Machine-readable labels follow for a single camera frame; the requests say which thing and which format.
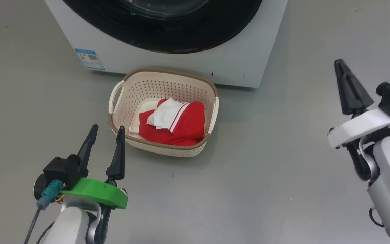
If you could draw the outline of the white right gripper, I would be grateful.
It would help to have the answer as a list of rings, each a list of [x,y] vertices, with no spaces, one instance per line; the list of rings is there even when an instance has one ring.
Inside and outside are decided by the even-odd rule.
[[[390,116],[381,109],[366,109],[374,103],[359,79],[342,59],[334,62],[341,109],[344,115],[361,114],[333,128],[328,133],[331,148],[339,148],[364,136],[377,142],[390,136]]]

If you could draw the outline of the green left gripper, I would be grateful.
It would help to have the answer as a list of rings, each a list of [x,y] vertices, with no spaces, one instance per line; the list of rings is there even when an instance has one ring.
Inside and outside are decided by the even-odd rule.
[[[85,141],[78,151],[78,169],[82,176],[77,184],[70,190],[62,190],[65,196],[77,196],[86,200],[114,207],[116,209],[126,209],[128,195],[122,188],[100,182],[96,179],[86,178],[88,176],[88,162],[91,150],[96,141],[99,126],[94,124],[91,127]],[[120,126],[116,137],[116,148],[112,162],[106,170],[108,181],[118,181],[125,177],[125,128]]]

